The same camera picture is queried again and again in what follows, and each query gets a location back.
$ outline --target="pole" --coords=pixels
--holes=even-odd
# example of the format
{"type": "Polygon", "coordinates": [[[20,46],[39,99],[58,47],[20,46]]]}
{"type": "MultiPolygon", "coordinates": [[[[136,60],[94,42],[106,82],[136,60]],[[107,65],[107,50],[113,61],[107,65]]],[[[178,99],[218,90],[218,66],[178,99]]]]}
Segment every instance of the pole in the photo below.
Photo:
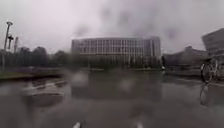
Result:
{"type": "Polygon", "coordinates": [[[6,36],[5,36],[5,44],[4,44],[4,49],[2,53],[2,68],[5,68],[5,52],[6,52],[6,45],[7,45],[7,40],[8,40],[8,34],[9,34],[9,28],[12,25],[12,22],[7,22],[7,30],[6,30],[6,36]]]}

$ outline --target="road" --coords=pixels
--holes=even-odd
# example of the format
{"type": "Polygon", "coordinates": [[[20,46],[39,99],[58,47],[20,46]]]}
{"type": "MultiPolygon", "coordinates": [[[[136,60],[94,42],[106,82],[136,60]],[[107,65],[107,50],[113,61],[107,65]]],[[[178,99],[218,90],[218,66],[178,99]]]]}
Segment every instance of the road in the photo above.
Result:
{"type": "MultiPolygon", "coordinates": [[[[5,119],[1,115],[1,118],[18,118],[19,124],[24,122],[21,127],[28,123],[29,127],[35,128],[72,128],[82,121],[83,128],[224,126],[222,86],[209,86],[209,93],[205,93],[205,99],[209,100],[202,105],[200,81],[163,76],[161,72],[78,73],[74,79],[59,89],[66,95],[66,100],[51,107],[32,109],[34,114],[29,114],[22,103],[13,101],[19,101],[17,99],[12,99],[13,105],[20,106],[21,110],[14,110],[9,100],[2,100],[9,107],[0,107],[7,116],[5,119]],[[10,115],[7,111],[18,114],[10,115]]],[[[0,90],[4,90],[0,94],[5,97],[7,88],[1,87],[0,90]]]]}

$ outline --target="overcast sky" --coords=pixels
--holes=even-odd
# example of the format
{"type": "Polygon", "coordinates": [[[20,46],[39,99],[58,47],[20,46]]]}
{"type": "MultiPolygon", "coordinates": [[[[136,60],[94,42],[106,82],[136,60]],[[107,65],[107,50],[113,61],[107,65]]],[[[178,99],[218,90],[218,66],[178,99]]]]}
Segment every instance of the overcast sky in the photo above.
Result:
{"type": "Polygon", "coordinates": [[[223,0],[0,0],[0,43],[6,21],[20,46],[69,50],[72,38],[159,36],[163,52],[192,45],[224,26],[223,0]]]}

